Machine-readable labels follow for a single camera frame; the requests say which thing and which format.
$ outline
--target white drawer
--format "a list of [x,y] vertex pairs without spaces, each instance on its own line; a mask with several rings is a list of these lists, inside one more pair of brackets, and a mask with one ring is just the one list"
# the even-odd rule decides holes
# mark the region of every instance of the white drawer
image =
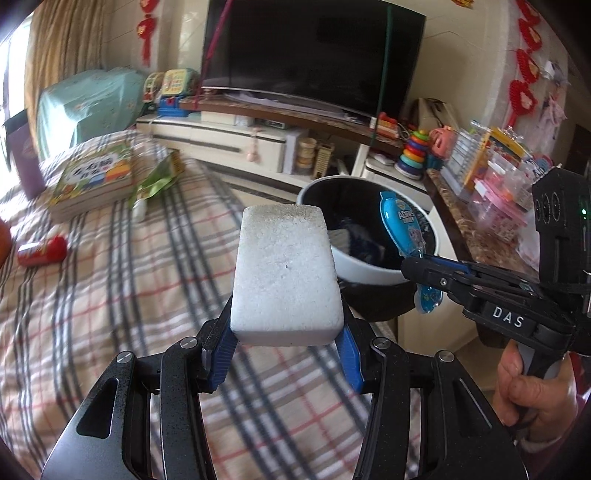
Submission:
[[[218,163],[216,159],[238,163],[249,163],[246,155],[251,149],[252,138],[204,128],[193,129],[191,145],[200,152],[200,159]],[[264,170],[279,172],[283,167],[285,144],[264,138],[258,139],[260,161],[257,165]]]
[[191,140],[193,135],[193,128],[183,127],[181,125],[167,125],[158,124],[156,122],[151,124],[138,123],[138,130],[148,135],[155,135],[158,137],[169,137],[176,140]]

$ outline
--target curtain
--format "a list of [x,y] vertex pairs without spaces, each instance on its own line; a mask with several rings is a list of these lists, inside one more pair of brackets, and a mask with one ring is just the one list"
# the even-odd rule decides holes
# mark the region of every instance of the curtain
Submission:
[[106,0],[45,0],[34,12],[25,66],[25,107],[37,148],[41,92],[85,70],[102,68]]

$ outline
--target marble countertop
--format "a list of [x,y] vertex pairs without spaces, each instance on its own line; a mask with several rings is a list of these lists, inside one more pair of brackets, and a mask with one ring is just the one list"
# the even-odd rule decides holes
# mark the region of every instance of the marble countertop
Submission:
[[538,277],[537,272],[518,255],[515,245],[506,244],[495,235],[476,229],[467,204],[456,197],[437,170],[427,170],[424,184],[459,260],[477,261]]

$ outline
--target blue gripper pad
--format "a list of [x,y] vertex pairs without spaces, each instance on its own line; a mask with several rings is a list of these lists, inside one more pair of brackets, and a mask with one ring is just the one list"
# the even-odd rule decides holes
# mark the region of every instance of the blue gripper pad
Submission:
[[230,322],[227,322],[217,347],[212,351],[212,369],[207,378],[207,384],[212,390],[217,389],[226,379],[237,344],[238,339],[230,330]]
[[340,364],[349,385],[357,393],[361,393],[365,380],[361,373],[361,358],[359,350],[353,340],[353,335],[348,325],[341,330],[335,339],[336,349],[339,353]]

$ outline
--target bed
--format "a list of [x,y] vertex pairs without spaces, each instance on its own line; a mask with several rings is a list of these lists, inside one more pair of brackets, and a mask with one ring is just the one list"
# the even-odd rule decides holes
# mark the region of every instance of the bed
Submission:
[[[43,162],[48,184],[72,154],[121,139],[133,145],[137,179],[167,154],[134,131],[99,137]],[[63,225],[70,251],[61,265],[25,270],[11,255],[0,270],[0,437],[35,478],[118,352],[162,352],[217,317],[230,296],[243,206],[204,165],[186,165],[144,223],[132,225],[124,202],[92,210]],[[16,242],[51,229],[47,199],[28,203],[19,187],[4,194],[0,216]],[[347,385],[334,345],[239,345],[226,382],[201,396],[216,474],[349,480],[369,402]],[[157,436],[152,458],[162,478]]]

